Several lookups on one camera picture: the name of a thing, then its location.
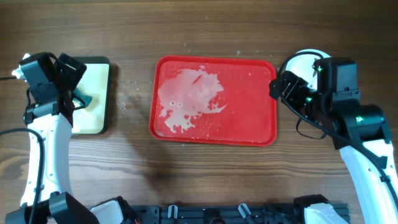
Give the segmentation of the green scrubbing sponge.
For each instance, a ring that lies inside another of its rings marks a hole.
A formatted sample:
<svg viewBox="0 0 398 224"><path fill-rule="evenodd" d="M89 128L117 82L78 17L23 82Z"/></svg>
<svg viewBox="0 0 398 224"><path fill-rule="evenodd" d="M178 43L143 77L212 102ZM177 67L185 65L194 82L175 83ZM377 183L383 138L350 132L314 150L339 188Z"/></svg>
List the green scrubbing sponge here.
<svg viewBox="0 0 398 224"><path fill-rule="evenodd" d="M80 110L89 106L93 97L85 95L81 90L76 88L72 93L72 99L78 103L78 105L75 106L75 110Z"/></svg>

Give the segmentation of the white plate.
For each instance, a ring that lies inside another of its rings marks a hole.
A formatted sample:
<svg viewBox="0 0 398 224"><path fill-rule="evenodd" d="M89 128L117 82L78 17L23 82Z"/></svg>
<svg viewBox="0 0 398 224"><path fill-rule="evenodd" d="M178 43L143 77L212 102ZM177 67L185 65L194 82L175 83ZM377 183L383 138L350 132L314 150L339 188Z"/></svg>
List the white plate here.
<svg viewBox="0 0 398 224"><path fill-rule="evenodd" d="M318 59L320 57L313 54L299 55L291 59L285 69L303 78L310 89L317 90L317 72L312 68L312 65Z"/></svg>

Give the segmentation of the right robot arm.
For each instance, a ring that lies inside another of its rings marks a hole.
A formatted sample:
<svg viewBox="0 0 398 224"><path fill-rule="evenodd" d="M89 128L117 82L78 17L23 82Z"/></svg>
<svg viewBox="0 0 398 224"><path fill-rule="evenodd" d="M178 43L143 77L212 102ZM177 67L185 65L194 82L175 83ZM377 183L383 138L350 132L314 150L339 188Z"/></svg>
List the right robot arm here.
<svg viewBox="0 0 398 224"><path fill-rule="evenodd" d="M332 138L349 170L366 223L397 223L394 146L383 110L361 104L354 60L310 55L316 84L288 70L288 63L302 56L297 52L270 82L271 98Z"/></svg>

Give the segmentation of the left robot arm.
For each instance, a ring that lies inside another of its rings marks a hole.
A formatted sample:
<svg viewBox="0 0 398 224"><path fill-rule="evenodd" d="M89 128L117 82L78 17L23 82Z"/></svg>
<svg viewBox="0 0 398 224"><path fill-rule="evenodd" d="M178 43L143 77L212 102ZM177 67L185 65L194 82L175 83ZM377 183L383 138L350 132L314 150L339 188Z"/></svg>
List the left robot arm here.
<svg viewBox="0 0 398 224"><path fill-rule="evenodd" d="M121 196L87 208L73 195L69 145L79 111L100 107L97 130L104 131L111 64L104 56L71 57L50 52L25 54L12 77L28 83L25 127L30 139L28 179L18 210L6 223L140 223L137 212Z"/></svg>

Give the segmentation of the dark green soapy water tray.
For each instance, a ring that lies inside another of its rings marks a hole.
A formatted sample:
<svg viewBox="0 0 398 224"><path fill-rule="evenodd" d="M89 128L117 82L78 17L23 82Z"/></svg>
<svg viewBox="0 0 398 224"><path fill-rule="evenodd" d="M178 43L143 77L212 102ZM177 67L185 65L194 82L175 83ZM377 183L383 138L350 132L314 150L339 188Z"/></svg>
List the dark green soapy water tray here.
<svg viewBox="0 0 398 224"><path fill-rule="evenodd" d="M109 81L111 64L109 58L76 57L86 65L86 72L79 81L77 88L93 99L86 108L73 112L72 134L102 134L106 129L108 115Z"/></svg>

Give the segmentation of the red plastic tray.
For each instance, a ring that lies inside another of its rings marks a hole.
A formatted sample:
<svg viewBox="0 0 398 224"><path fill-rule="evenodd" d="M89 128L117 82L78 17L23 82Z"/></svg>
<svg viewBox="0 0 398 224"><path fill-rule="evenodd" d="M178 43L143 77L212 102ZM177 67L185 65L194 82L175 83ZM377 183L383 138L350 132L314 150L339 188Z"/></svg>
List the red plastic tray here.
<svg viewBox="0 0 398 224"><path fill-rule="evenodd" d="M167 55L156 65L149 131L164 141L268 146L276 78L265 60Z"/></svg>

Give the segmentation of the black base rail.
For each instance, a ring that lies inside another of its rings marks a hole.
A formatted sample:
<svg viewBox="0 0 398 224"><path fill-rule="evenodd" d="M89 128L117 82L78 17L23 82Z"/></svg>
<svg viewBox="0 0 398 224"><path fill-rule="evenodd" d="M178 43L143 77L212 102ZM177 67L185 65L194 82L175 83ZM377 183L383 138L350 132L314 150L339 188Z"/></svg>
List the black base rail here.
<svg viewBox="0 0 398 224"><path fill-rule="evenodd" d="M238 206L183 207L171 205L169 208L158 205L133 206L141 223L153 224L205 224L214 218L225 223L247 223ZM303 223L299 210L291 203L270 203L262 206L249 206L251 220L256 224Z"/></svg>

